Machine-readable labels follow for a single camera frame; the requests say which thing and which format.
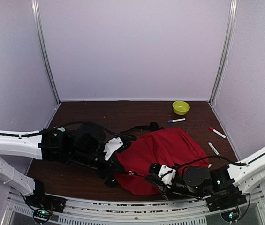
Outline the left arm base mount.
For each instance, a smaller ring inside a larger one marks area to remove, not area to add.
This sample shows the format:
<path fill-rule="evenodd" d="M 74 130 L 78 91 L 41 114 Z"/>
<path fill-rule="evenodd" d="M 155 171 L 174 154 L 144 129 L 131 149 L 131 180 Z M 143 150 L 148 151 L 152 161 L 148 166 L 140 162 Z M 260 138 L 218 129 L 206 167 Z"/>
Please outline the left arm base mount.
<path fill-rule="evenodd" d="M 47 223 L 54 212 L 62 213 L 66 205 L 66 199 L 45 194 L 44 184 L 34 179 L 35 187 L 32 195 L 24 197 L 24 202 L 33 210 L 32 218 L 38 224 Z"/>

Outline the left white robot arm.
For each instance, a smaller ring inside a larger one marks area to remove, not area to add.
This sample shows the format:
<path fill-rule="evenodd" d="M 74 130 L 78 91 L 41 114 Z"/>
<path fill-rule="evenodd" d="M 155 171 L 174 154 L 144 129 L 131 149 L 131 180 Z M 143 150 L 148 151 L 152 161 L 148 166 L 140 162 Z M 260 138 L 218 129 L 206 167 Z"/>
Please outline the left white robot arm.
<path fill-rule="evenodd" d="M 117 167 L 115 154 L 124 147 L 124 137 L 90 121 L 76 130 L 64 125 L 33 132 L 0 131 L 0 180 L 17 189 L 25 200 L 39 208 L 49 205 L 43 182 L 27 177 L 2 158 L 22 156 L 35 160 L 76 163 L 97 169 L 103 177 Z"/>

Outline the red backpack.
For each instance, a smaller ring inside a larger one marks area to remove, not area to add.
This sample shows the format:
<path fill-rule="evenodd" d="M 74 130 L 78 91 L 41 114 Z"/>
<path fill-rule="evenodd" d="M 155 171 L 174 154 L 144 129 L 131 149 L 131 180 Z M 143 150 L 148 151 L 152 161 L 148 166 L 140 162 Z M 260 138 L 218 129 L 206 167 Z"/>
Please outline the red backpack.
<path fill-rule="evenodd" d="M 118 162 L 118 172 L 107 176 L 105 185 L 121 186 L 133 195 L 156 195 L 161 191 L 147 182 L 151 164 L 169 167 L 196 160 L 197 167 L 208 167 L 205 151 L 180 128 L 164 129 L 156 122 L 135 126 L 122 132 L 121 146 L 111 157 Z"/>

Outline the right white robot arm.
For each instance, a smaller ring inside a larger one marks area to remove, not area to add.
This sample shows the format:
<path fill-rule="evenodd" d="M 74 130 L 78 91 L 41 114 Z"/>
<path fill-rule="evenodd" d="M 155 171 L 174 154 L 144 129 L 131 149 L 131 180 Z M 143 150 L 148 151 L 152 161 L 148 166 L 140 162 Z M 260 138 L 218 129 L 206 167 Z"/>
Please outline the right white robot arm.
<path fill-rule="evenodd" d="M 265 146 L 242 161 L 224 160 L 228 164 L 215 170 L 196 167 L 196 160 L 172 167 L 154 163 L 145 179 L 165 198 L 170 194 L 196 199 L 223 196 L 224 205 L 232 207 L 265 179 Z"/>

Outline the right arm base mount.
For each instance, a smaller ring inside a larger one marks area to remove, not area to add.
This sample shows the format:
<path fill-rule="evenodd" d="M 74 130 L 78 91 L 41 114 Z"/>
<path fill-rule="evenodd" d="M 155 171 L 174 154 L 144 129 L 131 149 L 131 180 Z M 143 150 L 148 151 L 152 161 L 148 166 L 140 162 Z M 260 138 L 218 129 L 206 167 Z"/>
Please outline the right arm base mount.
<path fill-rule="evenodd" d="M 206 199 L 210 212 L 220 211 L 221 218 L 229 223 L 239 222 L 247 213 L 251 203 L 251 193 L 244 194 L 237 187 L 215 193 Z M 240 205 L 247 204 L 241 214 Z"/>

